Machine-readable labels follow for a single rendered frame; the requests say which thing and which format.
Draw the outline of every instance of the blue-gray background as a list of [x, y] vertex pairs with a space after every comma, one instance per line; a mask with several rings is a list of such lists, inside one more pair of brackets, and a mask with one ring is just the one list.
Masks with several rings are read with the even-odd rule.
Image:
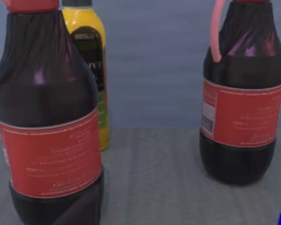
[[[273, 0], [281, 38], [281, 0]], [[94, 0], [107, 34], [113, 128], [198, 128], [214, 0]], [[6, 9], [0, 1], [0, 58]]]

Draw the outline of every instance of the gray table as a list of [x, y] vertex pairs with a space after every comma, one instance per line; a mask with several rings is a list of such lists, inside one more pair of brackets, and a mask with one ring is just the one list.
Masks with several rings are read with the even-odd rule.
[[[103, 152], [101, 225], [276, 225], [281, 212], [281, 131], [263, 180], [228, 187], [208, 178], [192, 130], [115, 129]], [[20, 225], [0, 147], [0, 225]]]

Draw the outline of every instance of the green label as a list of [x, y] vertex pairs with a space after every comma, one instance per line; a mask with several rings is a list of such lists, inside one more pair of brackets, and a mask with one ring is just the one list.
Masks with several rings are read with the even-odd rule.
[[105, 49], [99, 32], [92, 27], [80, 27], [72, 34], [72, 39], [81, 56], [92, 70], [98, 86], [98, 110], [100, 129], [107, 126], [107, 92], [105, 87]]

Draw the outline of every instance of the barcode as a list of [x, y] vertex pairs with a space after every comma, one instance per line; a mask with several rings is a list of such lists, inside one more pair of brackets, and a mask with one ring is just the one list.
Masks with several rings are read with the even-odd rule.
[[213, 134], [214, 122], [207, 118], [205, 115], [202, 115], [202, 127], [210, 134]]

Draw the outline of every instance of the sauce bottle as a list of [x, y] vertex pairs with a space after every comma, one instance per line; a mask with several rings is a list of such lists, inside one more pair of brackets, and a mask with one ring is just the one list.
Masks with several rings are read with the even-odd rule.
[[0, 136], [25, 225], [97, 225], [103, 196], [97, 87], [59, 0], [6, 0]]
[[109, 121], [104, 26], [92, 8], [92, 0], [62, 0], [62, 5], [73, 42], [96, 77], [99, 91], [100, 149], [105, 150], [109, 147]]
[[271, 164], [281, 104], [281, 43], [269, 0], [217, 0], [204, 61], [200, 154], [209, 175], [258, 181]]

